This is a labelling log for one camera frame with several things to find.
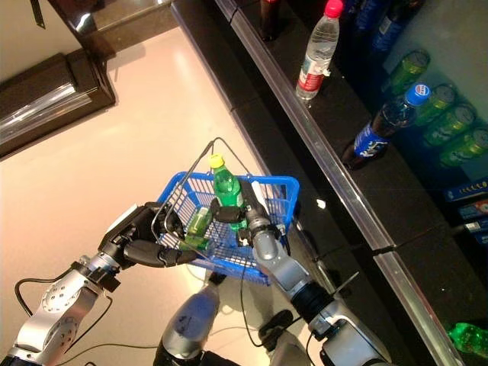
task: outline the green bottle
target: green bottle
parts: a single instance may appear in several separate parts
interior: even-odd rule
[[[232,175],[225,166],[223,157],[220,154],[213,154],[210,157],[210,167],[213,169],[213,190],[221,206],[238,206],[244,205],[242,199],[241,184],[235,176]],[[240,223],[231,223],[230,228],[234,231],[240,228],[246,228],[246,220]]]
[[[454,136],[463,133],[474,122],[473,108],[469,104],[458,104],[449,109],[427,128],[423,134],[424,145],[439,146]]]
[[[444,167],[458,166],[488,151],[488,127],[470,130],[446,144],[439,156]]]
[[[468,323],[457,323],[448,334],[459,351],[488,358],[488,330]]]
[[[422,104],[417,110],[415,125],[425,126],[440,116],[442,112],[448,109],[454,103],[456,91],[451,85],[437,85],[427,103]]]
[[[212,214],[206,207],[200,209],[191,217],[186,231],[185,242],[180,242],[180,249],[199,249],[206,250],[208,239],[205,238],[207,228],[212,221]]]
[[[430,57],[426,51],[412,51],[396,65],[382,89],[387,90],[391,96],[405,94],[411,84],[427,70],[429,61]]]

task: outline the tiled floor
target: tiled floor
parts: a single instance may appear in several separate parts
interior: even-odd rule
[[[196,53],[179,28],[122,51],[108,64],[118,104],[0,163],[2,177],[2,353],[25,314],[14,283],[48,278],[80,255],[96,252],[105,230],[133,203],[158,197],[166,182],[187,169],[206,143],[224,137],[254,173],[256,160],[240,135]],[[242,172],[229,159],[229,167]],[[207,162],[199,170],[207,171]],[[133,267],[120,274],[108,315],[70,353],[100,342],[156,344],[166,322],[201,287],[199,268]],[[35,307],[43,286],[25,285]],[[207,348],[241,365],[266,365],[242,328],[239,282],[221,288],[221,311]],[[287,306],[273,287],[246,285],[251,327]],[[106,305],[97,302],[89,324]],[[292,327],[307,340],[303,322]],[[312,342],[311,353],[318,352]],[[98,348],[70,364],[150,365],[154,351]]]

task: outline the dark bottle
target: dark bottle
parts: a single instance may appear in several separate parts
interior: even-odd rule
[[[366,125],[342,154],[342,162],[349,169],[359,169],[369,159],[377,156],[390,142],[390,137],[400,128],[408,127],[416,117],[416,107],[429,99],[430,89],[415,84],[403,96],[388,101],[376,117]]]
[[[261,29],[262,40],[275,40],[278,36],[279,11],[281,0],[261,0]]]
[[[389,2],[390,0],[364,0],[354,22],[356,31],[367,32],[373,29]]]
[[[388,52],[424,2],[425,0],[393,0],[373,36],[373,53]]]

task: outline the cable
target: cable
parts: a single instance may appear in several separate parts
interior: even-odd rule
[[[244,311],[244,300],[242,299],[242,288],[244,287],[244,274],[246,273],[246,266],[247,266],[247,258],[246,258],[246,261],[244,262],[244,268],[242,269],[242,275],[241,275],[240,297],[241,297],[242,317],[244,318],[244,324],[246,325],[247,335],[249,336],[249,339],[251,340],[252,345],[254,345],[255,347],[262,347],[264,345],[263,343],[258,344],[256,342],[254,342],[254,339],[252,339],[251,332],[249,331],[249,325],[247,324],[246,312]]]
[[[249,331],[249,325],[247,323],[246,312],[244,311],[244,300],[242,298],[242,288],[244,287],[243,286],[244,285],[244,274],[246,273],[246,266],[247,266],[247,258],[244,262],[244,268],[242,269],[242,274],[241,274],[240,298],[241,298],[242,317],[244,318],[244,324],[246,325],[247,335],[249,336],[249,339],[251,340],[252,345],[254,345],[255,347],[262,347],[264,345],[264,343],[257,344],[256,342],[254,342],[254,339],[252,339],[251,332]],[[295,324],[300,319],[302,319],[301,316],[297,317],[290,324],[288,324],[285,328],[283,328],[281,331],[284,332],[285,330],[290,328],[293,324]]]
[[[22,297],[21,294],[21,285],[28,283],[28,282],[33,282],[35,284],[52,284],[53,282],[56,282],[66,276],[68,272],[71,271],[71,268],[67,269],[64,271],[62,274],[60,274],[56,278],[22,278],[19,282],[15,284],[14,287],[14,292],[15,296],[17,298],[17,301],[21,305],[22,309],[27,313],[28,316],[32,316],[32,311],[29,309],[29,306],[25,303],[24,298]]]
[[[310,344],[310,340],[312,339],[312,333],[310,333],[310,335],[308,336],[308,341],[307,341],[307,346],[305,347],[305,351],[307,351],[307,357],[308,357],[308,361],[310,361],[310,363],[315,366],[315,364],[313,363],[312,361],[312,358],[310,357],[310,353],[308,353],[308,345]]]
[[[224,332],[224,331],[230,330],[230,329],[245,329],[245,327],[243,327],[243,326],[229,326],[227,328],[222,328],[222,329],[216,330],[215,332],[212,332],[211,334],[209,334],[209,337],[215,336],[217,333]],[[257,332],[258,331],[257,329],[250,329],[250,330],[251,330],[251,332]],[[94,345],[90,348],[84,349],[83,351],[77,353],[76,355],[72,356],[71,358],[67,359],[64,362],[57,364],[56,366],[63,366],[64,364],[68,364],[69,362],[73,361],[75,358],[78,358],[79,356],[85,354],[86,352],[91,351],[92,349],[99,348],[99,347],[108,347],[108,346],[136,348],[136,349],[154,349],[154,348],[158,348],[159,345],[129,345],[129,344],[125,344],[125,343],[101,343],[100,345]]]
[[[64,364],[67,364],[68,362],[71,362],[73,361],[75,358],[85,354],[86,352],[88,351],[91,351],[92,349],[95,349],[95,348],[100,348],[100,347],[125,347],[125,348],[136,348],[136,349],[154,349],[154,348],[158,348],[158,345],[127,345],[127,344],[124,344],[124,343],[101,343],[99,345],[93,345],[92,347],[89,347],[81,352],[79,352],[78,354],[72,356],[71,358],[68,358],[66,361],[64,362],[61,362],[60,364],[57,364],[56,366],[62,366]]]
[[[107,311],[109,311],[109,309],[111,308],[112,306],[112,303],[114,302],[114,299],[112,299],[110,296],[106,295],[105,292],[104,292],[104,296],[110,301],[110,303],[108,303],[107,307],[105,308],[104,312],[93,322],[93,324],[91,324],[89,326],[88,329],[86,329],[69,347],[68,349],[66,349],[66,352],[69,351],[76,343],[78,343],[85,335],[86,333],[88,333],[90,330],[92,330],[92,328],[94,326],[97,325],[97,323],[101,320],[101,318],[103,318],[105,316],[105,314],[107,313]]]

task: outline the black wire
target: black wire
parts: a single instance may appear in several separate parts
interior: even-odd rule
[[[315,366],[315,364],[313,363],[312,361],[312,358],[310,357],[310,353],[308,353],[308,345],[310,344],[310,340],[312,339],[312,333],[310,333],[310,335],[308,336],[308,341],[307,341],[307,346],[305,347],[305,351],[307,351],[307,357],[308,357],[308,361],[310,361],[310,363]]]
[[[60,280],[61,278],[63,278],[64,276],[66,276],[69,271],[71,271],[71,268],[67,269],[66,271],[64,271],[62,274],[60,274],[56,278],[22,278],[19,282],[17,282],[15,284],[14,292],[15,292],[15,296],[17,298],[17,301],[19,302],[22,309],[24,309],[24,311],[27,313],[28,316],[32,316],[32,311],[31,311],[31,309],[29,309],[29,306],[25,303],[24,298],[22,297],[21,285],[28,283],[28,282],[32,282],[35,284],[52,284],[53,282],[56,282],[56,281]]]
[[[264,343],[257,344],[256,342],[254,342],[254,339],[252,339],[251,332],[249,331],[249,325],[247,323],[246,312],[244,311],[244,300],[242,298],[242,288],[243,288],[243,285],[244,285],[244,274],[246,273],[246,266],[247,266],[247,259],[244,262],[244,268],[242,269],[241,286],[240,286],[241,287],[240,288],[240,298],[241,298],[242,317],[244,318],[244,324],[246,325],[247,335],[249,336],[249,339],[251,340],[252,345],[254,345],[255,347],[262,347],[264,345]],[[301,316],[297,317],[290,324],[288,324],[285,328],[283,328],[281,331],[284,332],[286,329],[288,329],[289,327],[291,327],[293,324],[295,324],[300,319],[302,319]]]
[[[246,273],[246,266],[247,266],[247,258],[246,261],[244,262],[244,268],[242,269],[242,275],[241,275],[241,290],[240,290],[240,297],[241,297],[241,310],[242,310],[242,317],[244,318],[244,324],[246,325],[246,331],[247,335],[249,336],[249,339],[251,340],[252,345],[255,347],[262,347],[264,344],[258,344],[254,342],[254,339],[251,337],[251,332],[249,331],[249,326],[247,324],[247,319],[246,319],[246,312],[244,311],[244,300],[242,299],[242,288],[244,287],[244,274]]]
[[[136,349],[154,349],[154,348],[158,348],[157,345],[127,345],[125,343],[101,343],[100,345],[93,345],[92,347],[87,348],[87,349],[79,352],[78,354],[72,356],[71,358],[68,358],[66,361],[61,362],[60,364],[57,364],[56,366],[62,366],[64,364],[67,364],[68,362],[73,361],[75,358],[77,358],[77,357],[85,354],[88,351],[91,351],[92,349],[99,348],[99,347],[108,347],[108,346],[111,346],[111,347],[136,348]]]
[[[107,311],[109,311],[109,309],[111,308],[112,306],[112,303],[114,302],[114,299],[112,299],[110,296],[107,296],[105,295],[105,297],[110,301],[110,303],[108,303],[107,307],[105,308],[104,312],[93,322],[93,324],[91,324],[89,326],[88,329],[86,329],[69,347],[68,349],[66,349],[66,352],[69,351],[76,343],[78,343],[85,335],[86,333],[88,333],[90,330],[92,330],[92,328],[94,326],[97,325],[97,323],[101,320],[101,318],[103,318],[105,316],[105,314],[107,313]]]

